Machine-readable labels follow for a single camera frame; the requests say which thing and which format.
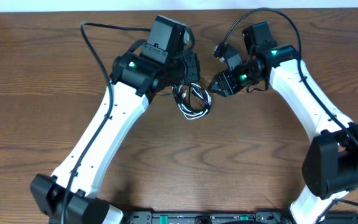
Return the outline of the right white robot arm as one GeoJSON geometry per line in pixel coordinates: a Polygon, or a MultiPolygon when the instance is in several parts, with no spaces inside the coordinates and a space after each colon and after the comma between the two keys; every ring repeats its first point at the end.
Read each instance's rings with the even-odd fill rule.
{"type": "Polygon", "coordinates": [[[346,223],[328,210],[358,188],[358,124],[342,113],[308,73],[294,46],[278,45],[266,22],[242,32],[248,60],[226,42],[214,56],[227,69],[216,74],[209,91],[224,97],[252,92],[260,82],[277,91],[302,124],[310,147],[301,171],[305,187],[282,223],[346,223]]]}

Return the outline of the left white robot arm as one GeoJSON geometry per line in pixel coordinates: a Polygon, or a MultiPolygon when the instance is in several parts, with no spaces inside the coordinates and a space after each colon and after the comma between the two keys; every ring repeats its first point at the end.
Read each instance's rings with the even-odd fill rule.
{"type": "Polygon", "coordinates": [[[157,16],[149,38],[134,42],[104,73],[103,100],[82,137],[51,175],[36,175],[30,191],[50,223],[120,223],[124,212],[98,198],[106,171],[136,120],[166,87],[200,79],[195,38],[184,23],[157,16]]]}

